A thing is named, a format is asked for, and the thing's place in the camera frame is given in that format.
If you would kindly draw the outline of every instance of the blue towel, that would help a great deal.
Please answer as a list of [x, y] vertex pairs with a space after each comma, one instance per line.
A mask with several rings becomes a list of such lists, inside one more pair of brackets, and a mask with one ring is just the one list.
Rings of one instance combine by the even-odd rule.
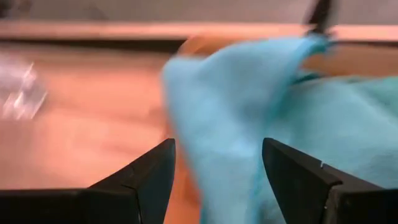
[[201, 190], [202, 223], [285, 223], [261, 160], [264, 137], [398, 186], [398, 80], [300, 69], [329, 47], [317, 35], [271, 39], [166, 64], [167, 104]]

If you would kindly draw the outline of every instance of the wooden surface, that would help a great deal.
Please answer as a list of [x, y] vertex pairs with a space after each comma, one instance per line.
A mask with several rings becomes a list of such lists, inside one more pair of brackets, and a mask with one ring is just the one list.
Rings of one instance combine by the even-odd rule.
[[[169, 136], [159, 74], [169, 55], [0, 49], [33, 61], [49, 91], [32, 121], [0, 122], [1, 189], [88, 187]], [[165, 223], [198, 223], [199, 204], [185, 199], [188, 171], [177, 157]]]
[[[201, 34], [270, 38], [303, 35], [301, 24], [230, 22], [0, 22], [0, 38], [12, 39], [187, 39]], [[398, 26], [337, 25], [338, 40], [398, 40]]]

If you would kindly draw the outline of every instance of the cloth fold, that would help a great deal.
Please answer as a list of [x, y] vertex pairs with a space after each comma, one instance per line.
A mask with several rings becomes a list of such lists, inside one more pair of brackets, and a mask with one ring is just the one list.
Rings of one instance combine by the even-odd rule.
[[[317, 35], [243, 42], [166, 64], [167, 104], [201, 190], [202, 223], [284, 223], [261, 161], [264, 137], [398, 185], [398, 95], [373, 80], [301, 71], [329, 46]], [[386, 83], [396, 91], [395, 79]]]

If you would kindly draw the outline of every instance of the clear plastic object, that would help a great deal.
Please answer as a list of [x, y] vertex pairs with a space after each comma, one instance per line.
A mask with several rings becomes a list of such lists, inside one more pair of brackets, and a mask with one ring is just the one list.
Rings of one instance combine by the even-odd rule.
[[0, 119], [32, 119], [46, 94], [33, 63], [0, 55]]

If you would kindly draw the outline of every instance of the black object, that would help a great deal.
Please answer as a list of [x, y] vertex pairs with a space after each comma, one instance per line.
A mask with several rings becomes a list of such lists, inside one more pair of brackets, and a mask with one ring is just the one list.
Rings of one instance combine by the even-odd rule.
[[0, 19], [7, 17], [11, 8], [11, 0], [0, 0]]
[[333, 13], [335, 3], [336, 0], [318, 0], [307, 22], [307, 24], [315, 26], [315, 28], [310, 32], [326, 34], [326, 30], [330, 25], [330, 18]]
[[0, 190], [0, 223], [162, 224], [174, 169], [166, 139], [87, 189]]
[[398, 190], [385, 190], [274, 139], [262, 159], [286, 224], [398, 223]]
[[30, 44], [36, 46], [84, 47], [88, 49], [113, 49], [127, 52], [158, 52], [176, 54], [186, 39], [131, 39], [131, 40], [101, 40], [101, 39], [30, 39], [26, 36], [13, 39], [0, 36], [0, 43]]

